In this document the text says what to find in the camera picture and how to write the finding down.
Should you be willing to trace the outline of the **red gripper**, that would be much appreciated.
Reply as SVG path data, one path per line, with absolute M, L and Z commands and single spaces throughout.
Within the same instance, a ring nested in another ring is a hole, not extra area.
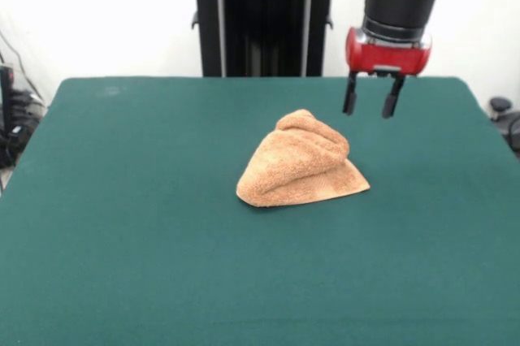
M 420 74 L 431 53 L 431 37 L 424 35 L 419 41 L 398 43 L 367 35 L 361 28 L 351 28 L 346 39 L 346 62 L 349 66 L 343 112 L 351 115 L 357 94 L 358 73 L 396 73 L 405 76 Z M 390 93 L 383 104 L 382 117 L 394 116 L 405 76 L 395 76 Z

